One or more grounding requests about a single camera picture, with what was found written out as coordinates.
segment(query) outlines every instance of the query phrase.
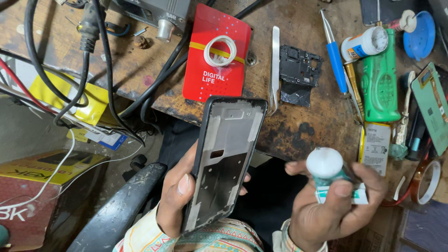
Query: blue lid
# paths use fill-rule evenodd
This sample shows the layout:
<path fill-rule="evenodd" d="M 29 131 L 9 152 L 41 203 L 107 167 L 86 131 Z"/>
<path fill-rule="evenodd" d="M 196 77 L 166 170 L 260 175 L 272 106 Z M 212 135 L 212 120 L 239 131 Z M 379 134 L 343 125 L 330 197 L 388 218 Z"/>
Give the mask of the blue lid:
<path fill-rule="evenodd" d="M 428 57 L 434 46 L 435 24 L 431 14 L 427 11 L 419 12 L 417 15 L 417 27 L 411 33 L 405 32 L 403 44 L 408 56 L 420 61 Z"/>

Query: hand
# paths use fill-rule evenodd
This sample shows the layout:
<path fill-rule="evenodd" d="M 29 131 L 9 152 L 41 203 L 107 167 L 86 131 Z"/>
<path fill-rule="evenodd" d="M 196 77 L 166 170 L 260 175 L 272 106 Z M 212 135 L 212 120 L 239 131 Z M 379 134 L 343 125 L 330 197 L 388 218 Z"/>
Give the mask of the hand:
<path fill-rule="evenodd" d="M 181 235 L 182 209 L 194 194 L 196 182 L 190 173 L 193 170 L 197 146 L 196 141 L 179 163 L 167 172 L 164 179 L 156 221 L 161 230 L 171 238 Z M 244 182 L 248 181 L 250 181 L 250 175 L 246 174 Z M 246 193 L 247 189 L 242 187 L 239 194 Z"/>
<path fill-rule="evenodd" d="M 334 181 L 324 204 L 317 203 L 312 176 L 306 169 L 306 161 L 290 162 L 285 165 L 289 175 L 308 176 L 308 183 L 297 194 L 289 236 L 300 249 L 306 252 L 318 251 L 328 240 L 348 236 L 367 225 L 381 204 L 387 191 L 385 180 L 371 167 L 353 163 L 353 171 L 366 186 L 369 204 L 351 205 L 352 183 Z"/>

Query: stained wooden table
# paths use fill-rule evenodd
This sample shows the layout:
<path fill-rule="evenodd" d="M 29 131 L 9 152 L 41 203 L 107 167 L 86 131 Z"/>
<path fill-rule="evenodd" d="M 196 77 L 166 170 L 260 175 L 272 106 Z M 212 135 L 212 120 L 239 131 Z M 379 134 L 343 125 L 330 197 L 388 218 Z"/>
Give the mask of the stained wooden table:
<path fill-rule="evenodd" d="M 192 1 L 190 18 L 194 17 L 195 6 L 199 2 L 205 0 Z M 235 15 L 252 2 L 217 0 L 213 7 Z M 362 24 L 359 0 L 335 1 L 332 4 L 318 0 L 266 2 L 242 19 L 253 28 L 249 50 L 256 57 L 255 65 L 246 66 L 242 95 L 268 99 L 271 31 L 274 25 L 280 28 L 281 44 L 318 54 L 324 62 L 319 87 L 311 92 L 311 107 L 280 104 L 277 112 L 266 118 L 256 148 L 289 161 L 306 158 L 316 146 L 328 146 L 340 151 L 347 161 L 357 160 L 361 129 L 355 125 L 347 101 L 341 99 L 328 58 L 319 10 L 326 9 L 335 39 L 341 43 L 346 37 L 366 29 Z M 25 6 L 26 0 L 19 0 L 0 13 L 0 47 L 28 57 L 23 35 Z M 39 43 L 38 54 L 44 57 L 44 63 L 74 76 L 79 76 L 82 68 L 80 35 L 75 26 L 81 20 L 82 12 L 66 5 L 59 6 L 53 0 L 40 0 L 34 18 L 34 38 Z M 150 26 L 143 35 L 152 41 L 152 46 L 141 50 L 134 47 L 132 34 L 146 27 L 146 24 L 113 11 L 108 11 L 106 21 L 132 26 L 127 36 L 118 38 L 109 35 L 109 40 L 117 93 L 135 100 L 153 83 L 180 38 L 173 36 L 171 43 L 163 44 L 155 39 L 157 29 Z M 99 41 L 90 57 L 89 82 L 106 87 L 106 65 L 101 58 L 102 53 L 103 46 Z M 397 74 L 406 70 L 405 64 L 403 57 L 397 54 Z M 152 107 L 200 125 L 204 103 L 183 98 L 184 74 L 185 64 L 159 87 Z"/>

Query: blue screwdriver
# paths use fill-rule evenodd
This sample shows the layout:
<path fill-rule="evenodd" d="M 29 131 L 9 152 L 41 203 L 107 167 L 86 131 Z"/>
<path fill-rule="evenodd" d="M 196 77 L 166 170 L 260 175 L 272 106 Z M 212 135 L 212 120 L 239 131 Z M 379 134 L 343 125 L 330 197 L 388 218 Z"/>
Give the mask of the blue screwdriver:
<path fill-rule="evenodd" d="M 340 58 L 339 48 L 333 36 L 332 28 L 323 14 L 323 10 L 320 10 L 323 19 L 323 27 L 325 29 L 325 36 L 327 37 L 327 50 L 330 56 L 330 62 L 332 63 L 333 72 L 336 77 L 339 89 L 343 94 L 347 93 L 347 83 L 345 82 L 344 67 L 342 66 L 342 60 Z"/>

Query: roll of tape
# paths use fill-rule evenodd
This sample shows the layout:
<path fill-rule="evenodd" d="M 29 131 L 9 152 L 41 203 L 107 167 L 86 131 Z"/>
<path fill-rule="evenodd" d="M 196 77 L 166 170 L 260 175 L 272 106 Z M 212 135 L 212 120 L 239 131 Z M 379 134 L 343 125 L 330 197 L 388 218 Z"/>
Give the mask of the roll of tape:
<path fill-rule="evenodd" d="M 211 48 L 211 45 L 213 45 L 213 43 L 220 42 L 220 41 L 225 42 L 227 44 L 228 48 L 230 49 L 230 57 L 222 62 L 216 62 L 214 60 L 218 59 L 218 55 L 215 54 L 214 59 L 212 59 L 210 57 L 210 48 Z M 230 37 L 228 37 L 226 35 L 217 36 L 216 38 L 212 39 L 210 42 L 208 42 L 208 44 L 205 46 L 205 49 L 204 49 L 205 62 L 207 62 L 207 64 L 214 66 L 214 67 L 226 66 L 226 65 L 230 64 L 235 59 L 236 55 L 237 55 L 237 45 L 235 45 L 235 42 Z"/>
<path fill-rule="evenodd" d="M 423 196 L 420 197 L 420 186 L 422 185 L 422 180 L 425 176 L 425 173 L 429 169 L 432 169 L 431 182 L 425 194 L 423 194 Z M 417 170 L 415 171 L 410 184 L 411 199 L 413 202 L 419 203 L 420 205 L 428 203 L 428 201 L 434 195 L 437 185 L 439 184 L 440 171 L 441 171 L 441 165 L 440 162 L 437 160 L 423 161 L 422 164 L 419 167 L 417 167 Z"/>

